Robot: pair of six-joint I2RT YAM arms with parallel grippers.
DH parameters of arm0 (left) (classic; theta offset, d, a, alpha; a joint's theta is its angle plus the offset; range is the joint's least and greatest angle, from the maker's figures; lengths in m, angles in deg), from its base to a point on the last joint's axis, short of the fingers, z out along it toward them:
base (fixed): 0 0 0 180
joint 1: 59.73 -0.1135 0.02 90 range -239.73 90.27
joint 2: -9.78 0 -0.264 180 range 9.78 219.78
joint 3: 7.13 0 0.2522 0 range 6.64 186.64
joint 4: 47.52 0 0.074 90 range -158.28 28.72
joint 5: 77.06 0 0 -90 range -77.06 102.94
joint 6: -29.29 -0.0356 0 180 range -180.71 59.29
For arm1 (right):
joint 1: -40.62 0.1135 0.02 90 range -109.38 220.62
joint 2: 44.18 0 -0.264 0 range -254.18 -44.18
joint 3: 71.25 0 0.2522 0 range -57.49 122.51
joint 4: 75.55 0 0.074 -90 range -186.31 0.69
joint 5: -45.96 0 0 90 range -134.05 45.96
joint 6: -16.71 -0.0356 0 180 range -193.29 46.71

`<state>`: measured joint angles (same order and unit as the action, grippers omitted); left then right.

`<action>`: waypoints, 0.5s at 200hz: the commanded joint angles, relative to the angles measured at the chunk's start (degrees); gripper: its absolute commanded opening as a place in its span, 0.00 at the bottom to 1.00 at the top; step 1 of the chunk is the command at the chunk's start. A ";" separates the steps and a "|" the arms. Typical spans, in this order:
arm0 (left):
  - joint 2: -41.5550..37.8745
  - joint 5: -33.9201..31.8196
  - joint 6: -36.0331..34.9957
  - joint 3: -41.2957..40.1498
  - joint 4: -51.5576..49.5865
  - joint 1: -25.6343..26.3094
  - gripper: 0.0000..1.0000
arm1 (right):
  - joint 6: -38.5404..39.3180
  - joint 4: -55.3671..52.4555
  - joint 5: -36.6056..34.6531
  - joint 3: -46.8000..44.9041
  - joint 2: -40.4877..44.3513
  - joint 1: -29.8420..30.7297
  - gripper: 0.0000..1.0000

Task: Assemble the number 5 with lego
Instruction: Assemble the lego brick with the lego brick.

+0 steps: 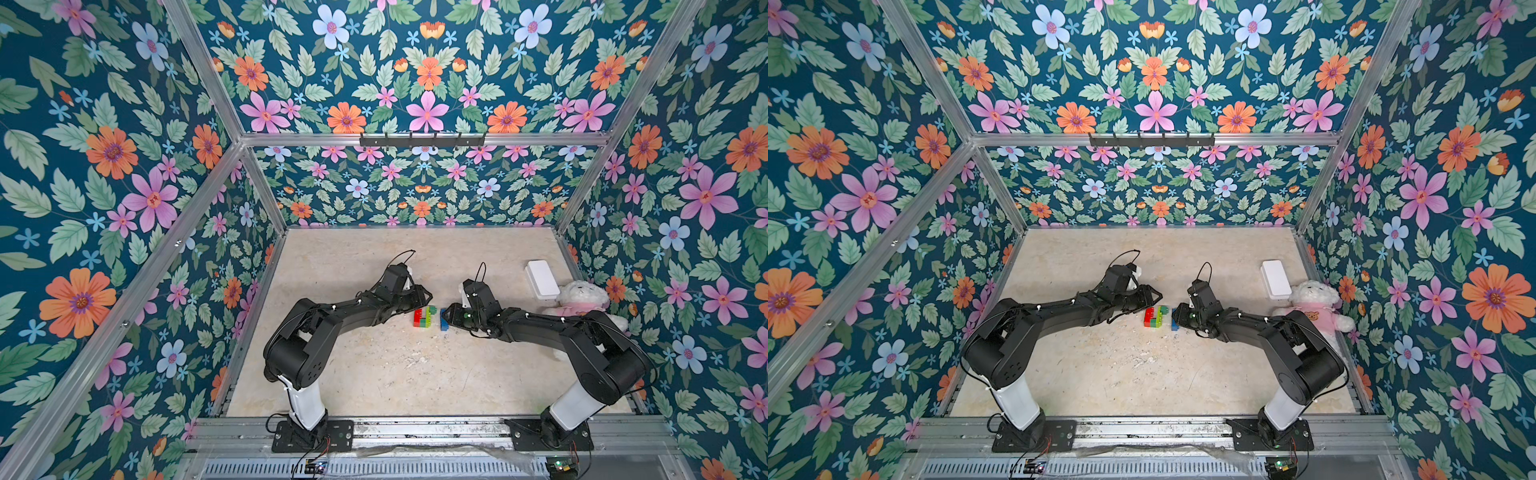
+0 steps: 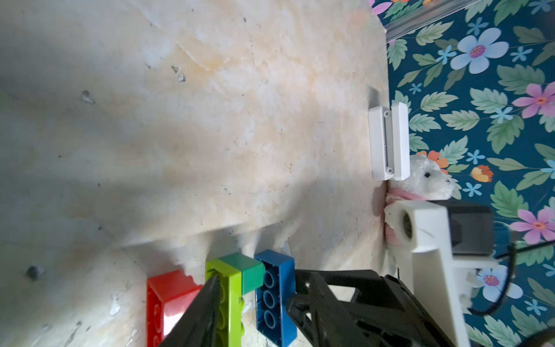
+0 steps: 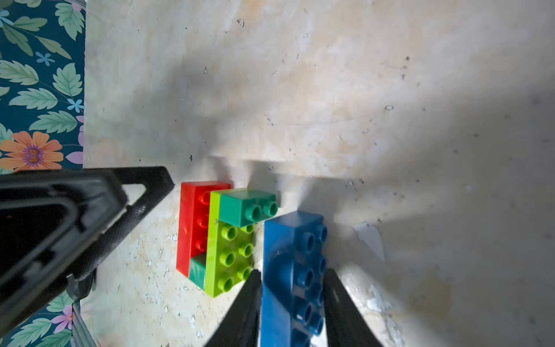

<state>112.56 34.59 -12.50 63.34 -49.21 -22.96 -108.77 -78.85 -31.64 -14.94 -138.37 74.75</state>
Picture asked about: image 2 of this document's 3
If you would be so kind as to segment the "red lego brick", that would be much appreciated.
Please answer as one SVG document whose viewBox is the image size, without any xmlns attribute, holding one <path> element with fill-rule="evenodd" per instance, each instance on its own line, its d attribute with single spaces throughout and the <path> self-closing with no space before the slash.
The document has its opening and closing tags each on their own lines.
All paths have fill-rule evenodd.
<svg viewBox="0 0 555 347">
<path fill-rule="evenodd" d="M 147 279 L 146 346 L 159 346 L 172 331 L 203 285 L 182 270 Z"/>
</svg>

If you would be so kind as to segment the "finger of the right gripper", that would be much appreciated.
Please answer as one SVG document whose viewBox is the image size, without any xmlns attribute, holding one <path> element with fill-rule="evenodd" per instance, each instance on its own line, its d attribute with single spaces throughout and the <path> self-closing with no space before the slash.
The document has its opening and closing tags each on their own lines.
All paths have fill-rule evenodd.
<svg viewBox="0 0 555 347">
<path fill-rule="evenodd" d="M 313 346 L 452 346 L 405 284 L 373 270 L 296 270 L 286 312 Z"/>
</svg>

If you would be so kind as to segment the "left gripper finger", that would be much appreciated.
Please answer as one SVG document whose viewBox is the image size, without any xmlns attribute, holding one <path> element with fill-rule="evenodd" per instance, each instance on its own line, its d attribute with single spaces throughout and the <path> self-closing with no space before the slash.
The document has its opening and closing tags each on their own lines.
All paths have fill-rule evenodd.
<svg viewBox="0 0 555 347">
<path fill-rule="evenodd" d="M 221 280 L 212 276 L 160 347 L 209 347 L 216 344 Z"/>
</svg>

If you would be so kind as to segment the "lime green lego brick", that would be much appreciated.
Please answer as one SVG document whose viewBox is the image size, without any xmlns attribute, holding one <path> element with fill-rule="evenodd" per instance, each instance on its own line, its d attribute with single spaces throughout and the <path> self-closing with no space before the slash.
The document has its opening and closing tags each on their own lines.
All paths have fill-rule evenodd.
<svg viewBox="0 0 555 347">
<path fill-rule="evenodd" d="M 242 322 L 244 299 L 242 273 L 222 260 L 205 263 L 206 280 L 214 276 L 220 279 L 220 303 L 215 346 L 241 347 L 245 329 Z"/>
</svg>

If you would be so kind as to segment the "blue lego brick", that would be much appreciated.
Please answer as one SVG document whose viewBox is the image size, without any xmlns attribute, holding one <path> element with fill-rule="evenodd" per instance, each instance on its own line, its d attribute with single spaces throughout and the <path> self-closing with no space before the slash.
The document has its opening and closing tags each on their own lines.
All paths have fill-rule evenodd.
<svg viewBox="0 0 555 347">
<path fill-rule="evenodd" d="M 276 346 L 290 346 L 297 327 L 286 312 L 287 301 L 296 293 L 293 257 L 265 250 L 254 256 L 265 268 L 262 286 L 256 290 L 257 330 Z"/>
</svg>

